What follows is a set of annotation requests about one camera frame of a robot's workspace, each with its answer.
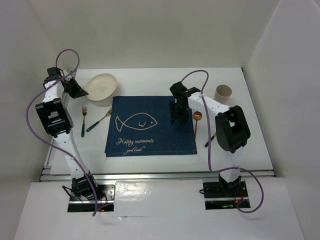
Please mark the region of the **dark blue cloth placemat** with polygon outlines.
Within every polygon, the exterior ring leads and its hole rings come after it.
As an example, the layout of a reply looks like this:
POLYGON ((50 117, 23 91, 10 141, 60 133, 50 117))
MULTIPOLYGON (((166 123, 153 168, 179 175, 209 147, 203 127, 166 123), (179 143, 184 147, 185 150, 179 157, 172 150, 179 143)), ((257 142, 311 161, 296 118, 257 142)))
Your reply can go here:
POLYGON ((195 155, 192 111, 171 123, 172 96, 116 96, 105 146, 106 157, 195 155))

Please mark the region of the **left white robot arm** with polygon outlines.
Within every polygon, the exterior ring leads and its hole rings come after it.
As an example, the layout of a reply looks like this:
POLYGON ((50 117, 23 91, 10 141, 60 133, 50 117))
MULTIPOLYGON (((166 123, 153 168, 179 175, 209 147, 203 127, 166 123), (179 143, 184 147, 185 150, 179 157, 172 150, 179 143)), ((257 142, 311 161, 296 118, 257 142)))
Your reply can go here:
POLYGON ((64 153, 71 176, 71 188, 65 187, 65 191, 73 198, 83 197, 91 201, 99 195, 99 187, 77 149, 72 132, 74 124, 58 96, 58 85, 55 82, 61 79, 63 92, 73 99, 84 97, 88 93, 74 77, 64 78, 64 72, 56 66, 48 68, 47 73, 48 77, 43 83, 47 92, 43 101, 35 105, 35 110, 46 133, 53 137, 56 146, 64 153))

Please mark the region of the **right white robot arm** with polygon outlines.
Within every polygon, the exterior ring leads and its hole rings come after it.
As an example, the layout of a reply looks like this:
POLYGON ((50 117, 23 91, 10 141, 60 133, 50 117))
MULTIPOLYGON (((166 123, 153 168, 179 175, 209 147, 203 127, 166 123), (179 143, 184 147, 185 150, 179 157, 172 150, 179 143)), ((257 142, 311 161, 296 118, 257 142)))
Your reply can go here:
POLYGON ((189 110, 203 112, 209 120, 214 120, 215 138, 226 152, 226 170, 218 176, 218 190, 223 196, 230 196, 240 184, 239 160, 243 147, 251 137, 251 132, 242 108, 222 104, 196 88, 186 88, 182 82, 174 83, 170 88, 174 100, 170 101, 170 122, 181 125, 190 118, 189 110))

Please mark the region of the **cream round plate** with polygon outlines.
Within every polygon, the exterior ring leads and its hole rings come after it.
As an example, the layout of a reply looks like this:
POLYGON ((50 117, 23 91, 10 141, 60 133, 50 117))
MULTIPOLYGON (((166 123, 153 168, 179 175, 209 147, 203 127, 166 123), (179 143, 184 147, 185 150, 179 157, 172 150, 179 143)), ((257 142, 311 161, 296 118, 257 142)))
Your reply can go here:
POLYGON ((94 76, 85 86, 87 99, 98 102, 110 97, 118 85, 117 79, 109 73, 101 73, 94 76))

